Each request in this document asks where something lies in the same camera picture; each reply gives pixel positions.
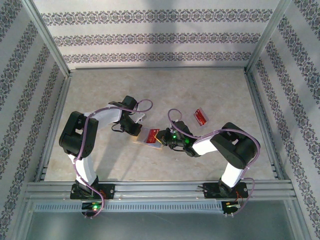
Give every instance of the wall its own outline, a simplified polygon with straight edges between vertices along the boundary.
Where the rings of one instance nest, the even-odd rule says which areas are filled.
[[[34,0],[70,69],[245,67],[279,0]]]
[[[252,73],[313,239],[320,239],[319,29],[319,1],[292,1]]]
[[[0,0],[0,240],[34,180],[64,82],[19,0]]]

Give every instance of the robotic arm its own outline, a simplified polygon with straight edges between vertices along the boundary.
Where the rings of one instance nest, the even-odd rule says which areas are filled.
[[[222,197],[229,197],[240,181],[245,168],[257,154],[256,143],[241,134],[245,132],[231,122],[225,124],[219,133],[204,137],[192,137],[193,134],[183,121],[173,123],[174,126],[172,125],[171,129],[159,131],[156,139],[172,150],[185,152],[188,156],[195,158],[218,150],[228,161],[218,183],[219,192]]]
[[[106,192],[114,192],[114,186],[110,189],[108,186],[99,184],[90,154],[95,145],[97,130],[111,123],[120,124],[121,131],[117,130],[118,132],[126,132],[132,136],[139,135],[142,125],[138,122],[146,117],[144,112],[150,110],[153,105],[150,101],[151,107],[148,110],[140,111],[140,102],[137,102],[133,97],[126,96],[122,102],[110,102],[105,108],[94,113],[77,111],[71,113],[59,139],[59,145],[68,154],[77,173],[75,187],[72,186],[70,195],[71,198],[73,195],[72,199],[95,199],[99,195],[103,200],[106,199]],[[155,138],[164,146],[169,146],[174,151],[185,152],[190,157],[197,158],[209,152],[219,151],[228,164],[218,184],[215,184],[214,191],[212,191],[219,192],[219,197],[214,194],[212,198],[233,197],[239,190],[241,185],[239,182],[245,174],[246,168],[259,155],[260,144],[258,141],[231,122],[225,124],[222,129],[201,137],[194,136],[181,120],[176,122],[170,120],[170,122],[171,128],[159,131]]]
[[[145,113],[139,112],[139,104],[131,96],[126,96],[122,102],[110,102],[106,107],[110,109],[98,112],[88,120],[85,145],[79,160],[75,161],[75,158],[80,152],[84,136],[83,129],[86,119],[91,113],[72,112],[59,139],[59,145],[63,148],[64,152],[68,154],[72,163],[75,162],[75,167],[79,173],[79,175],[76,176],[78,189],[88,194],[92,194],[92,191],[86,186],[86,183],[96,189],[98,188],[99,182],[91,157],[91,152],[95,146],[97,131],[111,123],[116,123],[120,124],[122,132],[126,132],[132,136],[138,136],[142,127],[138,122],[146,117]],[[134,110],[135,108],[137,112],[134,114],[131,114],[130,111],[123,110]]]

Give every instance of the mounting plate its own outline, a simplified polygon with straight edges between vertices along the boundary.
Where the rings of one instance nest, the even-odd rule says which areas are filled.
[[[218,182],[204,182],[203,183],[203,193],[205,199],[225,199],[225,196],[220,195],[219,190],[219,183]],[[236,199],[237,198],[237,192],[238,194],[243,197],[248,197],[248,188],[247,184],[245,182],[239,182],[232,192],[230,192],[230,195],[228,198],[230,199]]]
[[[97,189],[103,191],[104,199],[114,199],[115,195],[115,184],[111,183],[99,183]],[[70,193],[70,199],[72,200],[99,200],[100,196],[95,192],[93,195],[89,195],[88,193],[82,191],[77,184],[73,184]]]

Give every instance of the red card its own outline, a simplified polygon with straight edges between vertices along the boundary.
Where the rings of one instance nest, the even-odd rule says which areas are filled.
[[[198,108],[193,115],[200,126],[203,126],[206,124],[207,120],[200,108]]]
[[[148,138],[146,139],[147,144],[154,144],[156,143],[156,135],[158,134],[160,129],[151,129],[148,135]]]

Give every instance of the floor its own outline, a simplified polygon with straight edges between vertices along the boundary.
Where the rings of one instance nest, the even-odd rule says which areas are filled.
[[[153,108],[142,125],[169,127],[167,112],[179,109],[194,135],[203,135],[232,122],[261,144],[257,162],[247,177],[274,179],[268,154],[252,104],[243,70],[215,68],[90,69],[73,73],[45,181],[74,181],[72,163],[58,140],[73,111],[91,112],[126,96],[151,99]],[[202,108],[209,118],[206,127],[192,125],[193,112]],[[172,118],[179,116],[172,113]],[[219,152],[198,158],[168,147],[155,149],[133,142],[126,133],[107,126],[97,133],[92,157],[100,181],[197,181],[217,180],[227,161]]]

